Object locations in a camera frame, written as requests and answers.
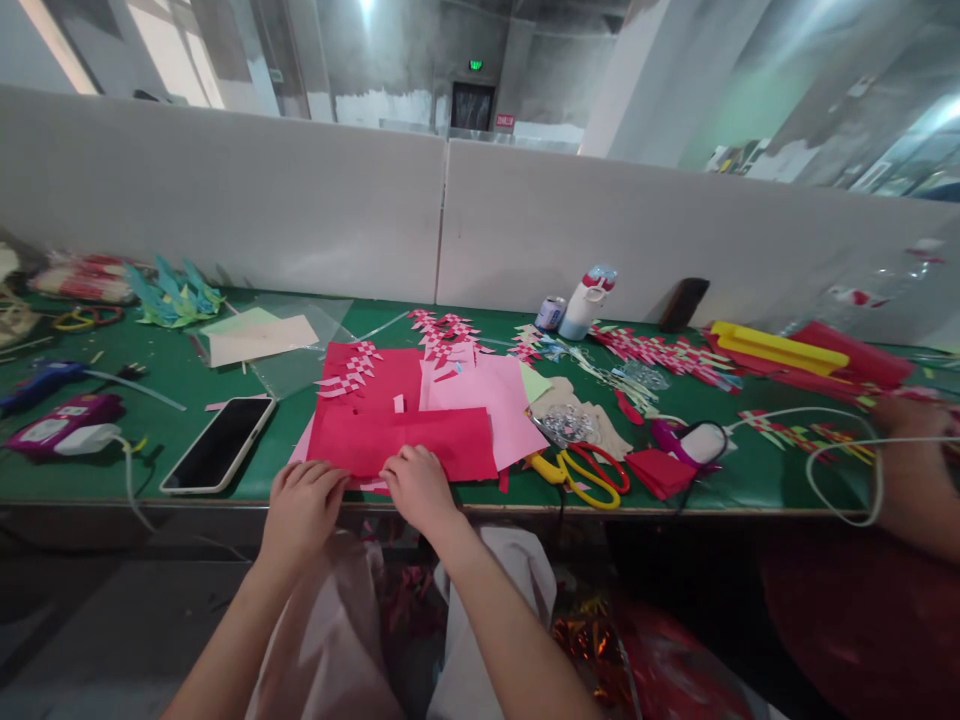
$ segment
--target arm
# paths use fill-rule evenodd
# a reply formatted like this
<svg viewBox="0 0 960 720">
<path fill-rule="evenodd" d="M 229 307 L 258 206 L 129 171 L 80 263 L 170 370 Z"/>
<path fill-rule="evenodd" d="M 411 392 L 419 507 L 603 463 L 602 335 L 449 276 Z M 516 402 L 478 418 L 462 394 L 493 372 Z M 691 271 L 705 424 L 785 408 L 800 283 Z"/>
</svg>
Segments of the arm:
<svg viewBox="0 0 960 720">
<path fill-rule="evenodd" d="M 288 465 L 277 475 L 260 555 L 165 720 L 246 714 L 270 636 L 300 571 L 333 531 L 346 477 L 326 463 Z"/>
<path fill-rule="evenodd" d="M 506 718 L 599 718 L 573 665 L 453 503 L 437 458 L 406 446 L 381 474 L 457 588 Z"/>
<path fill-rule="evenodd" d="M 891 438 L 939 437 L 953 425 L 937 407 L 887 398 L 874 409 L 874 421 Z M 880 445 L 886 497 L 880 526 L 947 562 L 960 565 L 960 496 L 938 442 Z"/>
</svg>

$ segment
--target pink device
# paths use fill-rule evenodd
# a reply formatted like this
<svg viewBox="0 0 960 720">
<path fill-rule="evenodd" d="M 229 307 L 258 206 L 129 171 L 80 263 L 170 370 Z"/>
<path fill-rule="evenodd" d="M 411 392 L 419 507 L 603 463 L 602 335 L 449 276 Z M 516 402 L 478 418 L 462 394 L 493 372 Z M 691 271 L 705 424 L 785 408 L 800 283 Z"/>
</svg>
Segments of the pink device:
<svg viewBox="0 0 960 720">
<path fill-rule="evenodd" d="M 720 465 L 716 463 L 704 465 L 687 454 L 687 451 L 681 445 L 681 441 L 687 432 L 689 432 L 687 426 L 681 425 L 676 420 L 654 420 L 650 424 L 650 434 L 665 453 L 673 454 L 684 465 L 689 465 L 696 470 L 708 473 L 720 470 Z"/>
<path fill-rule="evenodd" d="M 57 457 L 57 445 L 88 425 L 113 422 L 124 413 L 119 395 L 78 395 L 4 443 L 33 460 Z"/>
</svg>

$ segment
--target smartphone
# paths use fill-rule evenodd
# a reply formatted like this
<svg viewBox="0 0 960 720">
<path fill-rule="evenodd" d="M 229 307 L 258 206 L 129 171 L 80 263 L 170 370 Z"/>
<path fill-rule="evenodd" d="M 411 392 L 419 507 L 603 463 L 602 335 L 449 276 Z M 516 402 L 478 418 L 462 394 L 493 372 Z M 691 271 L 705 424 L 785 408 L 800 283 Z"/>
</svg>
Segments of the smartphone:
<svg viewBox="0 0 960 720">
<path fill-rule="evenodd" d="M 160 491 L 188 495 L 223 490 L 276 406 L 272 398 L 230 400 L 180 458 Z"/>
</svg>

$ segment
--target yellow scissors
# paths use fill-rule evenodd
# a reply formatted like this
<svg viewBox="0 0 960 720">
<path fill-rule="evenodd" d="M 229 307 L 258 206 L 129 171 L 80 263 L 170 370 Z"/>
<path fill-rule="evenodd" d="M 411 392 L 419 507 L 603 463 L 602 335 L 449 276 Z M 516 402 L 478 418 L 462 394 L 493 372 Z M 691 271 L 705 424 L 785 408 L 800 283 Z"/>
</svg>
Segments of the yellow scissors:
<svg viewBox="0 0 960 720">
<path fill-rule="evenodd" d="M 539 473 L 540 477 L 542 477 L 551 485 L 563 485 L 564 483 L 569 484 L 570 489 L 574 492 L 574 494 L 587 503 L 587 505 L 590 507 L 598 510 L 616 510 L 618 507 L 620 507 L 620 495 L 626 494 L 630 491 L 630 477 L 624 472 L 620 463 L 610 457 L 610 454 L 607 453 L 606 450 L 598 448 L 596 445 L 582 442 L 569 442 L 554 433 L 552 430 L 548 429 L 536 418 L 530 419 L 550 442 L 560 448 L 559 452 L 557 453 L 556 465 L 550 463 L 540 453 L 533 453 L 532 455 L 527 456 L 527 462 L 530 463 L 537 473 Z M 570 457 L 570 450 L 573 450 L 575 453 L 577 453 L 577 455 L 586 460 L 590 467 L 593 468 L 597 474 L 594 475 L 593 473 L 588 472 L 580 467 L 580 465 L 578 465 L 576 461 Z M 613 466 L 613 468 L 623 479 L 622 487 L 618 487 L 613 484 L 610 476 L 600 468 L 590 453 L 598 453 L 610 462 L 611 466 Z M 590 497 L 583 490 L 581 490 L 577 484 L 577 481 L 574 480 L 573 475 L 570 473 L 570 468 L 573 468 L 581 476 L 595 483 L 600 487 L 601 490 L 609 494 L 609 502 L 604 502 L 603 500 Z"/>
</svg>

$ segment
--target yellow handle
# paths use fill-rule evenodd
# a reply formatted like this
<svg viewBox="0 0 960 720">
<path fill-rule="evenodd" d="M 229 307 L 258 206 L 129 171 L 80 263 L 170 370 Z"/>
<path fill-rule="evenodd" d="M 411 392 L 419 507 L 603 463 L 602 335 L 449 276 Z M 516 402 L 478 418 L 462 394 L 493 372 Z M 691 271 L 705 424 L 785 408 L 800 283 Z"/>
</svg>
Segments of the yellow handle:
<svg viewBox="0 0 960 720">
<path fill-rule="evenodd" d="M 612 500 L 610 502 L 603 502 L 602 500 L 597 500 L 587 495 L 583 490 L 581 490 L 577 484 L 573 481 L 573 477 L 570 475 L 570 471 L 567 469 L 566 462 L 569 462 L 573 466 L 574 470 L 583 475 L 588 480 L 595 482 L 600 486 L 602 490 L 605 490 L 610 494 Z M 608 483 L 604 482 L 601 478 L 598 478 L 593 473 L 585 471 L 579 465 L 577 465 L 570 455 L 567 454 L 566 450 L 557 455 L 557 462 L 560 467 L 553 465 L 546 458 L 539 454 L 533 454 L 527 456 L 527 462 L 533 467 L 534 470 L 539 473 L 540 477 L 546 480 L 551 485 L 562 485 L 563 483 L 569 483 L 570 489 L 573 490 L 574 494 L 583 500 L 587 505 L 597 510 L 616 510 L 620 507 L 620 495 L 617 493 L 616 489 L 610 486 Z"/>
<path fill-rule="evenodd" d="M 567 480 L 567 473 L 548 462 L 540 453 L 528 455 L 527 462 L 551 485 L 562 485 Z"/>
<path fill-rule="evenodd" d="M 616 488 L 610 485 L 610 483 L 606 482 L 603 478 L 597 477 L 592 472 L 584 470 L 582 467 L 577 465 L 574 459 L 570 457 L 570 453 L 568 453 L 566 450 L 557 455 L 557 460 L 560 462 L 560 465 L 563 466 L 563 469 L 567 474 L 567 481 L 570 483 L 570 488 L 573 490 L 574 494 L 576 494 L 576 496 L 583 500 L 587 505 L 597 508 L 597 510 L 616 510 L 618 507 L 620 507 L 620 493 L 617 492 Z M 570 466 L 585 478 L 599 485 L 600 489 L 605 490 L 610 495 L 612 500 L 605 503 L 602 500 L 597 500 L 596 498 L 592 498 L 587 495 L 573 481 L 573 478 L 570 476 L 570 471 L 566 469 L 564 461 L 570 463 Z"/>
</svg>

